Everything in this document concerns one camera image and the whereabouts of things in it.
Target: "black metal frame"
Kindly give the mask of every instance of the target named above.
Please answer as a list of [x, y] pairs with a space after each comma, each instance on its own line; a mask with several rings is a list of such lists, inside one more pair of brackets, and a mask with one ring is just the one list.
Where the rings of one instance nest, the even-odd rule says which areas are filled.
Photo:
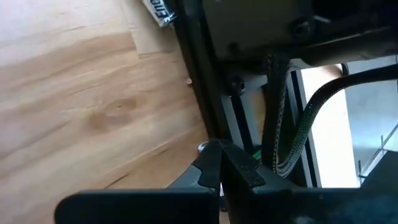
[[[266, 74], [226, 72], [224, 65], [216, 58], [202, 6], [192, 4], [199, 3], [175, 1], [170, 5], [179, 15], [174, 27], [208, 137], [228, 139], [247, 153], [253, 154], [255, 148], [261, 145], [261, 139], [248, 93], [267, 83]], [[244, 82], [244, 85], [237, 84], [236, 79]], [[303, 111], [300, 95], [300, 88], [303, 86], [300, 86], [297, 78], [291, 78], [290, 82], [287, 90], [291, 107], [289, 113], [295, 123]], [[234, 91], [234, 86], [241, 89]], [[307, 187], [318, 186], [312, 161], [312, 146], [309, 142], [306, 144], [304, 156], [307, 158], [303, 158], [296, 167], [293, 178], [296, 180], [294, 182]]]
[[[231, 142], [212, 140], [166, 189], [78, 192], [57, 205], [54, 219], [57, 224], [216, 224], [221, 182], [229, 220], [238, 224], [291, 223], [301, 217], [313, 220], [310, 223], [330, 220], [380, 223], [380, 216], [385, 216], [386, 210], [375, 208], [374, 203], [385, 205], [387, 213], [393, 214], [397, 202], [397, 192], [389, 187], [383, 190], [373, 189], [371, 185], [368, 189], [298, 187]], [[365, 204], [370, 212], [363, 213], [364, 202], [368, 202]]]

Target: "wood grain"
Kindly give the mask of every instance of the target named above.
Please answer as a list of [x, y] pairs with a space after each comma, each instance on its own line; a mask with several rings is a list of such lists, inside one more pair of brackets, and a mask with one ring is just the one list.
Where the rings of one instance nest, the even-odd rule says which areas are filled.
[[136, 42], [133, 6], [0, 2], [0, 223], [52, 223], [83, 189], [165, 187], [195, 157], [206, 136], [182, 56]]

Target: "black cable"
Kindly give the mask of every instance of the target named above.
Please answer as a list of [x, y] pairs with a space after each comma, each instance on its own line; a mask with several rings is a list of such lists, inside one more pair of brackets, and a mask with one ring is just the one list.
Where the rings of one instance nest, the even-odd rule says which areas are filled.
[[305, 107], [303, 115], [297, 125], [289, 154], [284, 162], [277, 165], [277, 173], [282, 177], [287, 177], [293, 170], [294, 165], [300, 158], [305, 141], [308, 138], [308, 132], [312, 127], [315, 117], [323, 104], [334, 94], [354, 85], [396, 79], [398, 79], [398, 65], [390, 65], [388, 67], [372, 69], [354, 75], [337, 78], [324, 84], [314, 93]]
[[266, 57], [265, 69], [268, 77], [263, 88], [266, 97], [266, 119], [262, 133], [261, 162], [276, 172], [280, 127], [285, 108], [286, 80], [289, 58], [270, 54]]
[[348, 69], [348, 65], [347, 63], [341, 63], [341, 72], [342, 72], [342, 76], [347, 76], [349, 75], [349, 69]]

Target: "black plastic part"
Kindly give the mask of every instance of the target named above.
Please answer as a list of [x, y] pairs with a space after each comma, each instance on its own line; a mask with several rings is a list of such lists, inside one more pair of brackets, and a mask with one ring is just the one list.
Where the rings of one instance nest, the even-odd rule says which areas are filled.
[[396, 192], [362, 189], [295, 189], [258, 192], [245, 222], [231, 223], [391, 223]]
[[92, 190], [63, 199], [56, 224], [218, 223], [217, 191], [207, 188]]
[[242, 178], [242, 181], [249, 188], [262, 186], [267, 183], [257, 173], [259, 165], [259, 161], [249, 156], [239, 147], [227, 141], [223, 142], [223, 168], [221, 169], [221, 176], [233, 174], [234, 177], [232, 178]]
[[219, 58], [234, 57], [262, 45], [300, 42], [289, 26], [313, 16], [311, 0], [204, 0], [203, 8]]
[[398, 152], [387, 151], [362, 183], [362, 189], [398, 189]]
[[192, 165], [202, 171], [199, 185], [219, 189], [222, 148], [223, 143], [220, 140], [209, 141], [206, 150], [202, 150], [198, 159], [192, 162]]
[[298, 48], [293, 54], [317, 67], [394, 55], [397, 52], [397, 37], [393, 30], [385, 27], [362, 35]]
[[347, 63], [341, 63], [341, 76], [349, 75], [349, 68]]

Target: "metal bar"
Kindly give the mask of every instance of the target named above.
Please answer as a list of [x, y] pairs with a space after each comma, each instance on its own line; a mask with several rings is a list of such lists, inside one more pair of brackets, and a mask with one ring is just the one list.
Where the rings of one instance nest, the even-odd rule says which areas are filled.
[[246, 114], [241, 97], [238, 95], [231, 96], [232, 106], [234, 108], [236, 121], [238, 122], [239, 131], [241, 133], [243, 149], [250, 155], [254, 154], [254, 145], [251, 139], [251, 132], [246, 121]]
[[[198, 11], [197, 6], [184, 1], [172, 2], [176, 11], [185, 12], [188, 8]], [[223, 91], [220, 85], [218, 61], [214, 55], [213, 44], [204, 17], [180, 13], [174, 22], [175, 32], [192, 79], [199, 109], [209, 138], [232, 140], [228, 119], [223, 105]]]
[[363, 183], [363, 178], [362, 178], [362, 164], [361, 160], [358, 161], [358, 177], [359, 177], [359, 184], [362, 185]]
[[387, 138], [382, 142], [382, 146], [381, 146], [382, 149], [384, 149], [384, 146], [386, 146], [388, 141], [390, 141], [390, 138], [397, 131], [397, 129], [398, 129], [398, 124], [395, 125], [395, 127], [392, 129], [392, 131], [388, 134]]
[[384, 136], [383, 135], [380, 136], [380, 140], [381, 140], [381, 149], [384, 149]]
[[367, 161], [367, 163], [365, 164], [365, 166], [364, 167], [362, 167], [362, 170], [361, 170], [361, 175], [363, 175], [363, 174], [366, 174], [366, 173], [370, 173], [370, 168], [371, 168], [371, 166], [373, 165], [373, 162], [375, 161], [375, 160], [378, 160], [378, 161], [380, 161], [381, 160], [381, 158], [384, 156], [384, 153], [383, 153], [383, 150], [382, 149], [378, 149], [374, 154], [373, 154], [373, 156], [372, 156], [372, 158], [369, 160], [369, 161]]

